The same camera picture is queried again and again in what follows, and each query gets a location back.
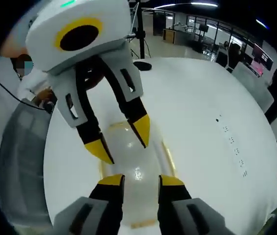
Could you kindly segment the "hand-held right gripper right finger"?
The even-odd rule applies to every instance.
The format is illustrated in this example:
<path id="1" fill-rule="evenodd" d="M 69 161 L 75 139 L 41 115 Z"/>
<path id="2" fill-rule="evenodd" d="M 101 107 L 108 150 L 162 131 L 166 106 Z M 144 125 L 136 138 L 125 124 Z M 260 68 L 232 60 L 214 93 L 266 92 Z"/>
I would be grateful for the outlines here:
<path id="1" fill-rule="evenodd" d="M 158 222 L 162 235 L 232 235 L 224 217 L 200 198 L 193 198 L 180 179 L 160 175 Z"/>

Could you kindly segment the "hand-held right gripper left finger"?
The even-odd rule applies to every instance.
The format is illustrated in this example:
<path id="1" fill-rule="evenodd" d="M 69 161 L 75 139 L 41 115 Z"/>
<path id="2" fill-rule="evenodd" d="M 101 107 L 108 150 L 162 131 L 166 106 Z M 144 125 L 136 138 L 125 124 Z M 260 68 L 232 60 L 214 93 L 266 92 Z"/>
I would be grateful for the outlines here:
<path id="1" fill-rule="evenodd" d="M 80 197 L 54 220 L 55 235 L 116 235 L 123 218 L 123 174 L 98 181 L 88 197 Z"/>

